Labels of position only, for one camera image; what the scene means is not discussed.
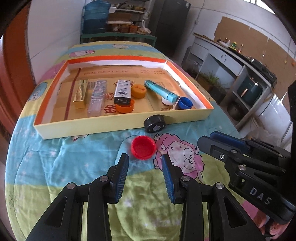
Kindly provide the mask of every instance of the gold box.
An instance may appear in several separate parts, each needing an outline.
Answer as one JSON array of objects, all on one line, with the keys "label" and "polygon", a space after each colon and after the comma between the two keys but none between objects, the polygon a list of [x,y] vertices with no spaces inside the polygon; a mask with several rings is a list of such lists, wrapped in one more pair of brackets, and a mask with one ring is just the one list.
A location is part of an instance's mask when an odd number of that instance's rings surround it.
[{"label": "gold box", "polygon": [[78,89],[73,99],[73,103],[76,109],[86,108],[86,88],[87,88],[87,80],[80,80],[78,83]]}]

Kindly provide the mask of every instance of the pink cartoon sheep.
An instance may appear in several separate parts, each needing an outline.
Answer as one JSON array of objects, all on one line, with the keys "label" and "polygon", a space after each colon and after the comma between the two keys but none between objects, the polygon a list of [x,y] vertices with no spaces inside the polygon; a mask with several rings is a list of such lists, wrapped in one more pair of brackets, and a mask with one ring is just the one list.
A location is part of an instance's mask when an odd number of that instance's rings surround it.
[{"label": "pink cartoon sheep", "polygon": [[77,51],[77,52],[72,52],[69,54],[69,58],[72,57],[81,57],[81,56],[85,56],[91,53],[96,53],[94,50],[83,50],[83,51]]},{"label": "pink cartoon sheep", "polygon": [[202,156],[198,155],[199,149],[195,148],[193,144],[186,141],[181,141],[179,137],[171,134],[156,134],[154,137],[157,152],[155,159],[153,159],[155,169],[162,170],[161,156],[169,154],[173,165],[182,169],[184,175],[190,176],[203,183],[202,171],[204,170],[204,163]]}]

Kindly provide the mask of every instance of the plastic bag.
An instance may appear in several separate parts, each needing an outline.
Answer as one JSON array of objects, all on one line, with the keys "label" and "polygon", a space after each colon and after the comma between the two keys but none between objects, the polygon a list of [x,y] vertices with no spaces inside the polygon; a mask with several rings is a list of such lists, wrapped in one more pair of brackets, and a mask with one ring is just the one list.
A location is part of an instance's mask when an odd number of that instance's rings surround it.
[{"label": "plastic bag", "polygon": [[276,135],[269,134],[267,130],[263,129],[262,127],[258,127],[255,130],[249,132],[246,136],[247,139],[256,138],[261,141],[267,142],[274,146],[281,146],[281,138],[277,137]]},{"label": "plastic bag", "polygon": [[147,34],[150,34],[151,31],[145,27],[145,20],[142,20],[142,27],[140,27],[137,31],[138,34],[144,34],[144,35],[147,35]]}]

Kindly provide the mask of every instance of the red bottle cap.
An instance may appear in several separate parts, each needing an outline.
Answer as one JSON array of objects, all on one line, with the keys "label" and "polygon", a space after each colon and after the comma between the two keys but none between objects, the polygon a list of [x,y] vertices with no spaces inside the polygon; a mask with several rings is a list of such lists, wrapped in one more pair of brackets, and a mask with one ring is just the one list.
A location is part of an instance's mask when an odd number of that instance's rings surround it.
[{"label": "red bottle cap", "polygon": [[138,136],[131,143],[132,154],[140,160],[147,160],[156,152],[154,140],[147,136]]}]

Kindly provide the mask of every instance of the wooden door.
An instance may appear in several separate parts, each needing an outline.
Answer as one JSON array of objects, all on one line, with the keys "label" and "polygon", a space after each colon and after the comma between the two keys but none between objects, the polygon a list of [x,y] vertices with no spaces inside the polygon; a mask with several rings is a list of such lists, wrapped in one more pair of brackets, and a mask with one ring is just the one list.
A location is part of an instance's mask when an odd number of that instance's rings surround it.
[{"label": "wooden door", "polygon": [[10,134],[36,85],[26,51],[29,7],[15,16],[0,39],[0,122]]}]

